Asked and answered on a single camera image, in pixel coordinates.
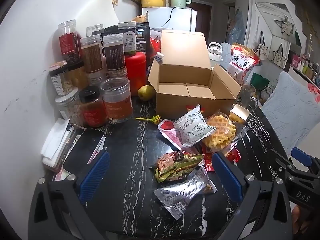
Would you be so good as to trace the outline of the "person's right hand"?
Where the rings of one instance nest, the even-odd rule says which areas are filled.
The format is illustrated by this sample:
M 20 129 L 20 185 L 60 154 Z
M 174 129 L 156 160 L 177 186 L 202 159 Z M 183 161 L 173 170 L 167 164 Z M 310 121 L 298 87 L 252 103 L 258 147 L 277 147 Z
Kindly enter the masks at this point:
M 291 215 L 293 234 L 295 235 L 299 232 L 304 232 L 309 225 L 309 222 L 307 221 L 307 218 L 310 215 L 309 210 L 296 205 L 293 208 Z

